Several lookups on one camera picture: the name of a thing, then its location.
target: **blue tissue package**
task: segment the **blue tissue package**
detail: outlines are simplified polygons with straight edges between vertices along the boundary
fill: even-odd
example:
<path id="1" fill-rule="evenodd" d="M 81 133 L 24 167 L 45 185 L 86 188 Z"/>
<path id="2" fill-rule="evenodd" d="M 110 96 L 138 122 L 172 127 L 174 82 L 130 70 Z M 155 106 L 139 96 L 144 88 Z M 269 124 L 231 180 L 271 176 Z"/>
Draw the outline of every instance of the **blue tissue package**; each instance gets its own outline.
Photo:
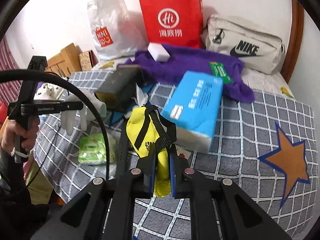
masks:
<path id="1" fill-rule="evenodd" d="M 191 151 L 209 152 L 220 106 L 223 79 L 187 71 L 169 102 L 164 118 L 177 126 L 177 144 Z"/>

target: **white eraser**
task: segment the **white eraser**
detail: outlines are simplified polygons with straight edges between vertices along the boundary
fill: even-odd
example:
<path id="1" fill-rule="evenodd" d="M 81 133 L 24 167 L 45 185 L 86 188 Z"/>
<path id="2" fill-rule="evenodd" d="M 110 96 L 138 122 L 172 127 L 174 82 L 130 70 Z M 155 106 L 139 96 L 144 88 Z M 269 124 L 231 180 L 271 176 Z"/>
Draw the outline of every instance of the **white eraser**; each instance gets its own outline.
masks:
<path id="1" fill-rule="evenodd" d="M 148 51 L 155 61 L 167 62 L 170 58 L 169 53 L 164 49 L 164 47 L 159 43 L 150 42 L 148 46 Z"/>

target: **green package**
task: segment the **green package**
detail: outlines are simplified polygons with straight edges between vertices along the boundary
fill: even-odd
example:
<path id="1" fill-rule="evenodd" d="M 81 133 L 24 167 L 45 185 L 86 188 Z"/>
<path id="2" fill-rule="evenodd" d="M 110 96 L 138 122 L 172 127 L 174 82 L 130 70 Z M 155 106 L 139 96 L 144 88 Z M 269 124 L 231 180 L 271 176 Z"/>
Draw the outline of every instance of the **green package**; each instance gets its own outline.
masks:
<path id="1" fill-rule="evenodd" d="M 88 165 L 106 163 L 106 147 L 102 134 L 92 134 L 80 139 L 78 161 Z"/>
<path id="2" fill-rule="evenodd" d="M 215 75 L 216 77 L 221 77 L 223 79 L 224 84 L 233 83 L 233 80 L 227 74 L 226 69 L 224 68 L 224 65 L 222 63 L 210 62 L 209 65 L 210 65 L 210 68 L 212 70 L 213 75 Z"/>

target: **red paper bag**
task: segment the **red paper bag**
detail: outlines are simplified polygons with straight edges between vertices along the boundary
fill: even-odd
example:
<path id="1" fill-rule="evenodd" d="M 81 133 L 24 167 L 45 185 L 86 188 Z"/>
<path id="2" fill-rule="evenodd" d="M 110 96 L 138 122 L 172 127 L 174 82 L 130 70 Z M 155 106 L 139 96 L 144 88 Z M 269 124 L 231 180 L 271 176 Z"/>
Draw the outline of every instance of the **red paper bag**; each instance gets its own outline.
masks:
<path id="1" fill-rule="evenodd" d="M 140 0 L 149 42 L 201 47 L 202 0 Z"/>

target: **black box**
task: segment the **black box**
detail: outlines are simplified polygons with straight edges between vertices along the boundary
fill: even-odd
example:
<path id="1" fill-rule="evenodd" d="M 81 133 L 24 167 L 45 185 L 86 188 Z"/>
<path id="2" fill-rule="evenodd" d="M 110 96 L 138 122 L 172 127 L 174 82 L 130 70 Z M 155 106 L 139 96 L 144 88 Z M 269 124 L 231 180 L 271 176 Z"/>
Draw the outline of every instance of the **black box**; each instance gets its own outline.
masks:
<path id="1" fill-rule="evenodd" d="M 96 97 L 104 102 L 108 110 L 126 113 L 136 96 L 136 84 L 141 87 L 143 78 L 139 65 L 121 65 L 109 74 L 100 88 L 95 92 Z"/>

